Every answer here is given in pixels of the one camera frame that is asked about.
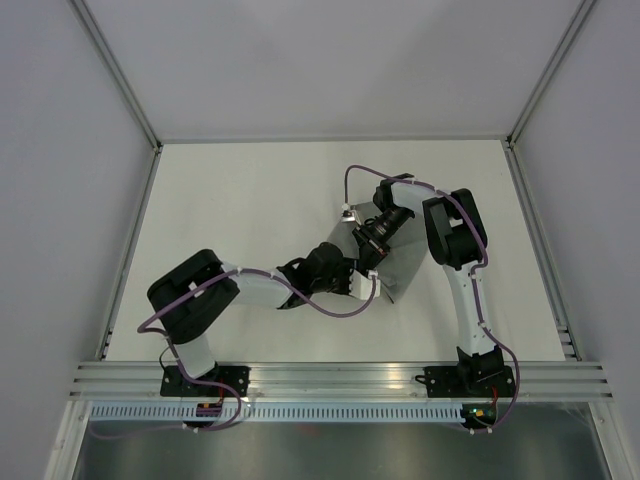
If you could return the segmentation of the grey cloth napkin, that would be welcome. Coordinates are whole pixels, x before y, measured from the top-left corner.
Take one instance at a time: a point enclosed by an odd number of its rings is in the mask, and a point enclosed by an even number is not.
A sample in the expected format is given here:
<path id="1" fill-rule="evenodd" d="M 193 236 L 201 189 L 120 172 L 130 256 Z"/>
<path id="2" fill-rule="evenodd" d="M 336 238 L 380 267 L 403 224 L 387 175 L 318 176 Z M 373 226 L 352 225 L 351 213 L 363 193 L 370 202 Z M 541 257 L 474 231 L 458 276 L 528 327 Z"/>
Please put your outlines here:
<path id="1" fill-rule="evenodd" d="M 358 247 L 351 234 L 354 222 L 339 221 L 327 241 L 336 245 L 348 258 L 356 258 Z M 381 292 L 390 303 L 399 302 L 419 271 L 428 252 L 424 220 L 409 218 L 388 241 L 390 253 L 377 267 Z"/>

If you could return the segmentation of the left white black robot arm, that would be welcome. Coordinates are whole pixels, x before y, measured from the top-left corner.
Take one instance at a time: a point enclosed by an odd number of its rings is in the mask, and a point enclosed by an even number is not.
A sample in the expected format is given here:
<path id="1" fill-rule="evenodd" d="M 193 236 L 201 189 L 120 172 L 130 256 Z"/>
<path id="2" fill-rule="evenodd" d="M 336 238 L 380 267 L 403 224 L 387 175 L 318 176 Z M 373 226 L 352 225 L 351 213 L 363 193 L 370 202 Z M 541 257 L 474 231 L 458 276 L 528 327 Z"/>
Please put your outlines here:
<path id="1" fill-rule="evenodd" d="M 218 384 L 206 332 L 227 308 L 291 310 L 307 305 L 318 293 L 347 296 L 356 266 L 356 259 L 329 242 L 265 274 L 248 273 L 203 249 L 156 280 L 147 299 L 185 370 L 184 385 L 206 396 Z"/>

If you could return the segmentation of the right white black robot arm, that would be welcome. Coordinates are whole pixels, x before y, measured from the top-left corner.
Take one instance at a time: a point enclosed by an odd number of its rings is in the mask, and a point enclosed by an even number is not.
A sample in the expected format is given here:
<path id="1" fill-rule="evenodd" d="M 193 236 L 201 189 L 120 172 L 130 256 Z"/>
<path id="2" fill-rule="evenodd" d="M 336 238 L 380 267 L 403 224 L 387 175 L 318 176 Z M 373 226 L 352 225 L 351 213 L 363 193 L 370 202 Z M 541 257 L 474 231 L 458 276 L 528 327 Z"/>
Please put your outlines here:
<path id="1" fill-rule="evenodd" d="M 453 370 L 425 371 L 424 382 L 436 381 L 427 392 L 437 397 L 515 399 L 520 366 L 513 350 L 492 331 L 482 278 L 489 264 L 488 238 L 471 191 L 448 192 L 408 173 L 389 176 L 361 169 L 381 182 L 373 196 L 380 215 L 353 230 L 359 269 L 369 272 L 385 261 L 392 236 L 407 220 L 420 216 L 428 252 L 443 268 L 451 288 L 458 322 L 457 364 Z"/>

